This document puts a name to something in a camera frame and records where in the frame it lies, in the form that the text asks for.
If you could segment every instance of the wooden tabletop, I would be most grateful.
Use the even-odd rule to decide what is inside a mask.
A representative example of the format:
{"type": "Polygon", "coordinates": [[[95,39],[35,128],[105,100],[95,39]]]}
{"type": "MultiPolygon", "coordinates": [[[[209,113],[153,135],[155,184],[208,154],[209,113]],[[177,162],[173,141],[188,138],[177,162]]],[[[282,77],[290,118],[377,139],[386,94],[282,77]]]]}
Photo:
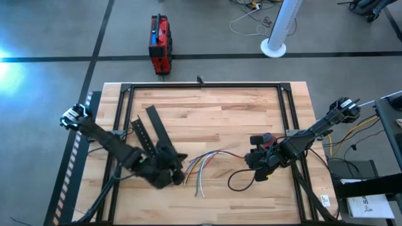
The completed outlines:
{"type": "MultiPolygon", "coordinates": [[[[104,85],[96,123],[105,130],[112,130],[120,86],[120,83],[104,85]]],[[[308,128],[316,118],[307,85],[291,82],[291,87],[300,128],[308,128]]],[[[285,104],[291,124],[287,101],[285,104]]],[[[176,150],[189,155],[185,168],[190,159],[216,149],[224,148],[244,156],[253,148],[249,143],[252,135],[265,132],[284,135],[278,94],[273,88],[136,89],[130,119],[136,120],[139,115],[156,143],[155,131],[145,112],[151,105],[156,107],[176,150]]],[[[120,128],[126,107],[123,105],[120,128]]],[[[141,147],[135,133],[128,136],[127,143],[141,147]]],[[[98,144],[92,144],[89,149],[97,147],[98,144]]],[[[321,142],[315,142],[312,148],[325,159],[321,142]]],[[[85,212],[97,198],[106,158],[106,151],[88,155],[74,220],[83,215],[79,211],[85,212]]],[[[319,198],[321,195],[330,197],[328,210],[335,215],[337,201],[329,172],[314,154],[308,155],[307,163],[315,194],[319,198]]],[[[196,176],[193,175],[184,187],[169,186],[162,190],[151,187],[142,178],[122,181],[114,223],[300,223],[290,168],[278,168],[268,181],[254,182],[246,191],[231,191],[227,187],[228,177],[245,168],[247,165],[242,159],[215,156],[202,175],[205,198],[201,194],[194,197],[196,176]]],[[[123,176],[128,174],[126,170],[122,173],[123,176]]],[[[232,186],[245,187],[252,177],[252,172],[239,173],[233,177],[232,186]]],[[[110,198],[109,194],[104,218],[107,218],[110,198]]],[[[304,191],[303,199],[307,216],[310,216],[304,191]]]]}

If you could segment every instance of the concrete floor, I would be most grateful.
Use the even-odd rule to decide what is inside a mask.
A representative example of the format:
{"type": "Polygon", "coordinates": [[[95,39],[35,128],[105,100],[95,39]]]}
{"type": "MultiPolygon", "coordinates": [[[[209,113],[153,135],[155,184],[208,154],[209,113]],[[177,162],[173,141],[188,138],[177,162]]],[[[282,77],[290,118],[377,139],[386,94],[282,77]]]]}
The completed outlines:
{"type": "MultiPolygon", "coordinates": [[[[108,2],[1,1],[0,57],[92,56],[108,2]]],[[[388,9],[402,26],[402,1],[388,9]]],[[[275,6],[254,16],[275,19],[278,10],[275,6]]],[[[99,55],[147,55],[149,18],[157,13],[170,20],[173,54],[260,53],[263,36],[239,36],[228,28],[230,21],[244,14],[228,0],[115,0],[99,55]]],[[[402,50],[384,13],[367,24],[334,1],[304,0],[296,18],[297,31],[285,42],[289,53],[402,50]]],[[[258,24],[245,18],[234,28],[253,33],[258,24]]],[[[197,75],[206,81],[307,81],[316,116],[322,117],[340,96],[360,98],[363,103],[401,90],[401,61],[402,55],[174,60],[166,81],[195,81],[197,75]]],[[[89,62],[0,63],[0,131],[5,134],[0,150],[1,225],[17,225],[9,217],[32,225],[43,223],[68,136],[58,120],[78,100],[88,67],[89,62]]],[[[101,90],[104,82],[160,80],[150,61],[97,62],[89,90],[101,90]]],[[[373,113],[365,107],[362,117],[373,113]]],[[[333,140],[341,139],[350,127],[337,126],[333,140]]],[[[377,124],[348,144],[381,127],[377,124]]],[[[373,159],[380,175],[400,172],[384,133],[359,144],[347,158],[373,159]]],[[[402,223],[395,203],[391,204],[396,222],[402,223]]],[[[346,214],[342,218],[385,224],[384,220],[349,219],[346,214]]]]}

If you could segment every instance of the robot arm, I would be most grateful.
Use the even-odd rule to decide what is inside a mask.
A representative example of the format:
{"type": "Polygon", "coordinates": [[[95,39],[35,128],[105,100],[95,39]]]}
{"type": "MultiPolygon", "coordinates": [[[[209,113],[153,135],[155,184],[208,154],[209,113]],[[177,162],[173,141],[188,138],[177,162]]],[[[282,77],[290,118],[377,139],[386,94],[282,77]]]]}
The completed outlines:
{"type": "Polygon", "coordinates": [[[82,104],[75,104],[60,118],[60,125],[66,129],[80,131],[84,136],[91,137],[102,147],[112,153],[119,164],[136,176],[145,178],[156,188],[164,188],[172,182],[179,185],[184,179],[181,172],[181,161],[187,155],[178,154],[172,149],[159,147],[157,154],[147,153],[140,148],[132,147],[121,141],[120,137],[103,130],[98,126],[90,110],[82,104]]]}
{"type": "Polygon", "coordinates": [[[272,140],[272,144],[264,147],[263,145],[267,143],[266,137],[251,137],[251,144],[257,145],[257,148],[246,154],[245,160],[251,169],[257,169],[256,181],[267,180],[267,176],[273,173],[276,168],[287,167],[302,158],[302,153],[312,146],[315,138],[328,134],[327,131],[332,126],[341,122],[354,122],[360,116],[360,107],[355,104],[357,101],[351,101],[347,97],[339,98],[331,104],[324,118],[304,131],[285,137],[279,144],[276,143],[276,140],[272,140]]]}

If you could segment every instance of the yellow wire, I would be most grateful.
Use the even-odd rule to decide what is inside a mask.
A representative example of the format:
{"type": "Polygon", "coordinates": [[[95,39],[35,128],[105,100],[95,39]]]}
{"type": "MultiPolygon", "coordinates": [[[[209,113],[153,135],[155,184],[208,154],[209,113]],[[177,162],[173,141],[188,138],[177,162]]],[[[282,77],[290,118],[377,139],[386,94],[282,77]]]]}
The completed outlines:
{"type": "Polygon", "coordinates": [[[328,139],[329,139],[329,154],[331,156],[333,156],[333,154],[332,154],[332,138],[331,138],[330,134],[328,134],[328,139]]]}
{"type": "Polygon", "coordinates": [[[370,122],[372,122],[372,121],[374,121],[374,120],[376,120],[376,119],[378,119],[378,116],[374,116],[374,117],[370,118],[369,120],[367,120],[366,122],[363,122],[362,124],[360,124],[360,125],[358,125],[358,126],[355,126],[355,127],[353,127],[352,129],[350,129],[349,131],[347,131],[346,135],[344,136],[344,138],[342,139],[342,141],[339,143],[339,146],[338,146],[336,152],[334,153],[334,155],[340,150],[340,147],[342,147],[342,143],[344,142],[344,140],[345,140],[349,135],[351,135],[351,134],[353,133],[353,131],[355,131],[356,129],[358,129],[358,128],[360,128],[360,127],[362,127],[362,126],[364,126],[364,125],[366,125],[366,124],[368,124],[368,123],[370,123],[370,122]]]}
{"type": "Polygon", "coordinates": [[[187,183],[187,181],[188,181],[188,179],[189,179],[189,177],[190,177],[191,172],[194,170],[194,168],[195,168],[196,166],[199,166],[199,165],[201,164],[202,161],[200,161],[200,160],[203,159],[203,158],[204,158],[204,156],[203,156],[202,158],[199,158],[199,159],[197,160],[197,162],[191,167],[190,171],[189,171],[189,172],[187,173],[187,175],[186,175],[186,178],[184,179],[183,186],[186,186],[186,183],[187,183]]]}

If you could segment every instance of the sticker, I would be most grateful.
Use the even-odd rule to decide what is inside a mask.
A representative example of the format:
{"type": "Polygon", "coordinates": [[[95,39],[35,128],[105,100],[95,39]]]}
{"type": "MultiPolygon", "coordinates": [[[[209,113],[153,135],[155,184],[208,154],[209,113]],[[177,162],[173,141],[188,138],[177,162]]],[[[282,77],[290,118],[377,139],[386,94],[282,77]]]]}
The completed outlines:
{"type": "Polygon", "coordinates": [[[344,107],[346,107],[348,104],[350,104],[350,103],[352,103],[352,101],[350,100],[350,99],[348,99],[348,100],[346,100],[345,102],[343,102],[341,105],[340,105],[340,107],[341,108],[344,108],[344,107]]]}
{"type": "Polygon", "coordinates": [[[349,109],[352,109],[354,106],[356,106],[355,104],[352,104],[350,107],[349,107],[349,109]]]}
{"type": "Polygon", "coordinates": [[[328,195],[321,195],[321,202],[322,202],[322,205],[324,207],[330,207],[331,206],[331,203],[329,202],[329,196],[328,195]]]}

